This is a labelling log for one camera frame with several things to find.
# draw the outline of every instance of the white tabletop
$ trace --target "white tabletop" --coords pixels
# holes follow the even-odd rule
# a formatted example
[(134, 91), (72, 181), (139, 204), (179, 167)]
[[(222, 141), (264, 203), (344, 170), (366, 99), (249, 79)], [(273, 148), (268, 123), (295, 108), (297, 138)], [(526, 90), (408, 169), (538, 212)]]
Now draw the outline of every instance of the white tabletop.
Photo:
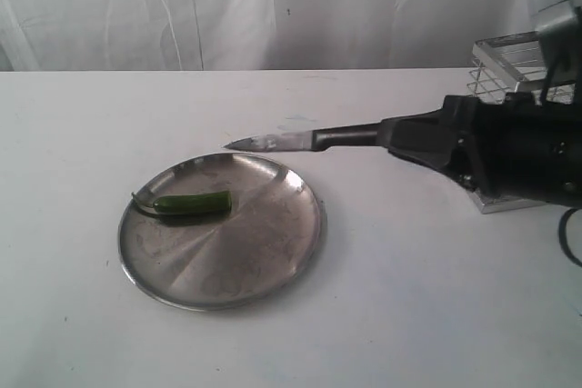
[(564, 208), (481, 215), (445, 177), (380, 148), (271, 155), (311, 184), (329, 226), (280, 295), (190, 313), (121, 269), (129, 195), (168, 166), (251, 134), (437, 109), (467, 80), (0, 75), (0, 386), (581, 386), (582, 269), (557, 244)]

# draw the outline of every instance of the steel plate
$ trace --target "steel plate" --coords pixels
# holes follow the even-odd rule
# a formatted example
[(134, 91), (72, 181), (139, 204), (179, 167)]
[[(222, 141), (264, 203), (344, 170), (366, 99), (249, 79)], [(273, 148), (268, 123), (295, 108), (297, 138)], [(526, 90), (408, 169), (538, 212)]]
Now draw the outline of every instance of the steel plate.
[(196, 218), (144, 214), (132, 201), (119, 226), (130, 280), (157, 300), (193, 310), (264, 297), (305, 268), (321, 240), (321, 205), (295, 172), (251, 154), (210, 154), (175, 165), (136, 193), (230, 190), (230, 214)]

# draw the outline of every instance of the metal wire rack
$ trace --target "metal wire rack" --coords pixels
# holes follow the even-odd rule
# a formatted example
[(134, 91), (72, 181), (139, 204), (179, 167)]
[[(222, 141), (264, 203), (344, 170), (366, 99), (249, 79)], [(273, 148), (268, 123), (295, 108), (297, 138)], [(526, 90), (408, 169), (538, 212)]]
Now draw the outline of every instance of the metal wire rack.
[[(477, 41), (473, 46), (474, 70), (467, 87), (472, 95), (501, 104), (507, 92), (530, 91), (539, 97), (546, 67), (536, 33), (516, 34)], [(570, 103), (573, 85), (550, 88), (547, 100)]]

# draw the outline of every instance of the knife blade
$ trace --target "knife blade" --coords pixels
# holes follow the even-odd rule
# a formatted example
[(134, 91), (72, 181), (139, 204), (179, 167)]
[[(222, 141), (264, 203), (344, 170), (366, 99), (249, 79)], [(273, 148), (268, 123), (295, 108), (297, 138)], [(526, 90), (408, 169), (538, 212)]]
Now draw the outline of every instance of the knife blade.
[(338, 145), (376, 145), (380, 123), (251, 136), (225, 145), (244, 152), (322, 152)]

